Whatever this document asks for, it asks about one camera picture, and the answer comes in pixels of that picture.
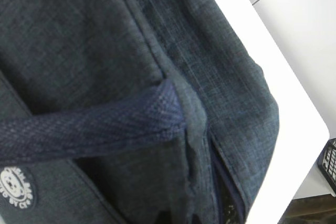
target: navy blue strap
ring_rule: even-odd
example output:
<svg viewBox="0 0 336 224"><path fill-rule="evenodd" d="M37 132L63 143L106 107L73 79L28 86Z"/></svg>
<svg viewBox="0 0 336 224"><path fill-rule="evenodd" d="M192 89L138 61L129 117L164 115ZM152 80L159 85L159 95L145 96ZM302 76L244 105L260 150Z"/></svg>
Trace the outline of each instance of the navy blue strap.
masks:
<svg viewBox="0 0 336 224"><path fill-rule="evenodd" d="M169 80L120 102L0 123L0 165L111 154L166 142L185 122Z"/></svg>

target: seam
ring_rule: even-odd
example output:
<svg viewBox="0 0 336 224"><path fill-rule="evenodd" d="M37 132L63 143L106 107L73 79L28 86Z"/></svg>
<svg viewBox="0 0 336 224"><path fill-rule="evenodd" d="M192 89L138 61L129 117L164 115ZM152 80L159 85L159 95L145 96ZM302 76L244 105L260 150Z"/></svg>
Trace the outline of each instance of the seam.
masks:
<svg viewBox="0 0 336 224"><path fill-rule="evenodd" d="M157 60L157 58L155 57L155 53L153 52L153 49L152 49L152 47L150 46L150 43L149 43L148 39L147 39L146 36L144 35L144 31L142 30L142 28L141 28L141 26L140 26L140 24L139 24L139 22L138 22L138 19L135 17L133 11L131 10L128 1L127 1L127 0L123 0L123 2L124 2L124 4L125 4L126 9L128 10L128 13L131 15L132 19L134 20L134 22L135 22L135 24L136 24L136 26L137 26L137 28L138 28L138 31L140 32L140 34L141 34L141 36L142 36L142 38L143 38L143 40L144 40L144 42L145 42L145 44L146 44L146 46L147 46L147 49L149 50L149 52L151 52L152 58L153 58L154 62L156 63L156 66L157 66L157 67L159 68L159 70L161 71L161 75L162 75L162 77L165 79L165 78L166 78L166 74L165 74L165 72L162 70L162 68L161 68L161 66L160 66L160 64L159 64L159 62L158 62L158 60Z"/></svg>
<svg viewBox="0 0 336 224"><path fill-rule="evenodd" d="M8 83L8 81L5 79L3 74L0 72L0 80L2 80L2 83L4 84L5 88L10 92L10 94L14 97L17 105L20 106L20 108L25 112L26 115L31 115L31 112L23 106L23 101L18 97L18 94L13 90L13 87Z"/></svg>
<svg viewBox="0 0 336 224"><path fill-rule="evenodd" d="M131 8L130 8L130 6L129 6L128 1L127 1L127 0L124 0L124 2L125 2L125 5L126 5L128 11L129 11L129 13L131 14L132 18L135 20L135 23L136 23L136 25L138 26L138 29L139 29L139 31L141 32L141 35L143 36L144 40L146 41L146 44L147 44L147 46L149 47L149 49L150 49L150 51L151 51L151 53L152 53L152 57L154 58L154 60L155 60L155 62L156 62L156 64L157 64L157 66L159 67L159 69L162 71L162 73L163 73L164 76L165 76L165 72L162 70L162 68L161 68L161 66L160 66L160 64L159 64L159 62L158 62L158 60L156 59L155 53L152 51L151 46L150 46L150 44L148 43L148 39L145 37L145 35L144 35L142 29L140 29L141 26L140 26L140 24L138 23L138 20L137 20L137 18L135 17L135 15L133 14L133 11L131 10ZM160 49L162 50L162 52L163 52L165 55L167 55L166 48L165 48L164 46L162 46L161 43L159 43L159 42L157 42L157 45L160 47ZM194 85L192 85L191 82L190 82L188 79L185 78L185 75L181 72L181 70L180 70L179 68L175 68L175 69L176 69L176 71L177 71L177 72L184 78L184 80L190 85L190 87L192 87L193 91L197 94L197 96L198 96L198 98L199 98L199 92L197 92L197 91L195 90ZM202 86L200 85L200 83L198 82L198 79L196 78L194 72L191 71L191 73L192 73L192 75L194 76L194 79L196 80L198 86L199 86L199 87L202 87ZM203 103L203 101L202 101L201 99L199 99L199 101L200 101L200 103L201 103L201 105L202 105L202 107L203 107L203 109L204 109L205 107L204 107L204 103ZM216 200L215 200L213 197L211 197L211 199L212 199L213 206L214 206L214 205L217 205ZM215 216L216 216L216 213L215 213L215 212L216 212L216 211L214 210L214 211L213 211L213 213L214 213L213 219L214 219L214 220L217 219L217 218L215 217Z"/></svg>
<svg viewBox="0 0 336 224"><path fill-rule="evenodd" d="M115 214L117 213L113 213L111 212L111 209L109 209L109 206L114 209L114 207L109 204L107 201L105 201L100 195L99 195L99 189L97 187L93 188L91 185L91 179L89 177L85 177L83 176L83 174L81 174L80 172L78 172L78 169L80 169L78 166L76 166L72 161L70 160L66 160L65 161L66 164L73 170L74 174L76 174L76 176L83 181L83 183L85 184L85 186L93 193L93 195L95 196L95 198L99 201L100 205L105 209L105 211L111 216L111 218L116 221L117 223L122 223L118 221L118 218L115 216Z"/></svg>

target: logo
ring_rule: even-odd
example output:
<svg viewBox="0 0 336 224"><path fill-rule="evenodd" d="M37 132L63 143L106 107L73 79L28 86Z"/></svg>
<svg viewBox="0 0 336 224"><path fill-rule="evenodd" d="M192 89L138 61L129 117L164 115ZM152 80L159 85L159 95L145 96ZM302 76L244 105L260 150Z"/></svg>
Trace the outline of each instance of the logo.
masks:
<svg viewBox="0 0 336 224"><path fill-rule="evenodd" d="M16 166L2 168L0 194L19 209L28 209L34 205L35 199L31 184L22 170Z"/></svg>

